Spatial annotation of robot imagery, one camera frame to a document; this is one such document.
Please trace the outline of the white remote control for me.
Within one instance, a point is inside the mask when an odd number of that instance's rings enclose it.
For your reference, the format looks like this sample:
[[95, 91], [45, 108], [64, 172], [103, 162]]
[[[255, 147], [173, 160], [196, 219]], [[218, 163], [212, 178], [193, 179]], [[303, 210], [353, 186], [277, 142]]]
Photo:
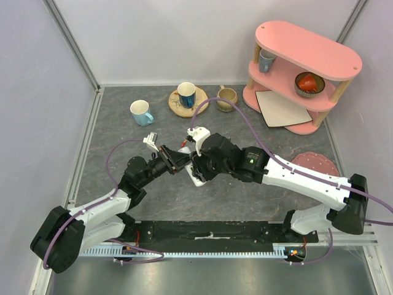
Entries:
[[[188, 154], [190, 155], [192, 152], [190, 150], [189, 147], [182, 147], [178, 150], [178, 152], [183, 153], [183, 154]], [[194, 185], [196, 187], [201, 187], [203, 185], [205, 185], [205, 182], [202, 182], [201, 180], [199, 180], [197, 177], [193, 176], [192, 172], [193, 172], [193, 164], [192, 163], [188, 163], [185, 166], [185, 170], [187, 171], [188, 175], [190, 176], [190, 179], [193, 181]]]

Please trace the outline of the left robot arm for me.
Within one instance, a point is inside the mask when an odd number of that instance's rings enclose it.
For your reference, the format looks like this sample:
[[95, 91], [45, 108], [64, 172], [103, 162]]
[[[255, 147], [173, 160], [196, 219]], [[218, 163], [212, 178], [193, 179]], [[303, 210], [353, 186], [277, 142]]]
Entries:
[[153, 155], [149, 161], [132, 157], [114, 189], [99, 199], [71, 210], [57, 206], [50, 211], [30, 244], [45, 270], [62, 273], [85, 250], [113, 238], [127, 242], [134, 237], [135, 228], [127, 222], [131, 218], [126, 212], [144, 198], [144, 186], [191, 163], [187, 147], [174, 151], [160, 146]]

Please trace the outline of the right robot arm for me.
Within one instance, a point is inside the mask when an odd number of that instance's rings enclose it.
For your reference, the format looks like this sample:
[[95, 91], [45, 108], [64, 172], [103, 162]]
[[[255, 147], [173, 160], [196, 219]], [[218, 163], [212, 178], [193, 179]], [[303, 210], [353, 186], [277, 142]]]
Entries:
[[368, 200], [364, 176], [350, 178], [319, 173], [250, 146], [240, 149], [228, 138], [198, 127], [188, 130], [195, 143], [189, 175], [205, 183], [219, 174], [228, 174], [245, 183], [282, 187], [319, 201], [306, 210], [290, 210], [281, 226], [282, 237], [297, 241], [314, 230], [334, 227], [347, 234], [364, 232]]

